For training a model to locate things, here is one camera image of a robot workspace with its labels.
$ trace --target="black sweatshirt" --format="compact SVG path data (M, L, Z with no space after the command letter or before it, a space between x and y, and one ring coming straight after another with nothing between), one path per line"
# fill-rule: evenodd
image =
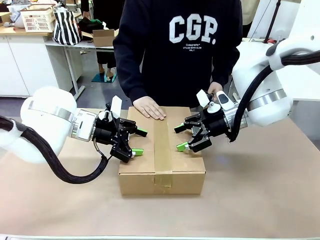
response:
M113 42L120 85L132 102L196 107L211 77L228 82L241 40L240 0L126 0Z

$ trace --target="human hand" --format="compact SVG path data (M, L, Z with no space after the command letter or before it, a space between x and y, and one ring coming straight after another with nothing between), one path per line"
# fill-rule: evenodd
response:
M91 19L90 12L88 12L88 11L84 11L84 12L82 13L82 16L83 16L84 18Z
M213 101L216 102L216 101L218 101L217 92L222 91L222 90L223 90L222 85L220 83L213 81L210 84L208 94L213 94Z
M154 118L155 120L163 120L166 117L165 112L159 105L149 96L143 96L133 102L133 106L142 113L146 118Z

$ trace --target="person's left hand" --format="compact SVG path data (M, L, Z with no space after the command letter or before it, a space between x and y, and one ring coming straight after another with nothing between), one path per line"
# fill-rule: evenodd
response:
M208 94L213 94L213 101L217 102L218 98L217 98L217 92L222 91L223 87L220 83L217 83L215 81L213 81L210 84L209 90L208 90Z

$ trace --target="beige plastic crate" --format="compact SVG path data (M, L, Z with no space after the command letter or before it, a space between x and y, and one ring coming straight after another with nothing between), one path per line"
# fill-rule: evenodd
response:
M26 32L52 33L56 17L54 4L33 4L22 9L21 15Z

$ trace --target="striped bag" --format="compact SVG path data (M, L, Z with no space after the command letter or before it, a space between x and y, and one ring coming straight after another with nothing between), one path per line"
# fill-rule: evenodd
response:
M82 40L82 33L78 27L73 12L56 11L56 21L53 40L58 44L74 46Z

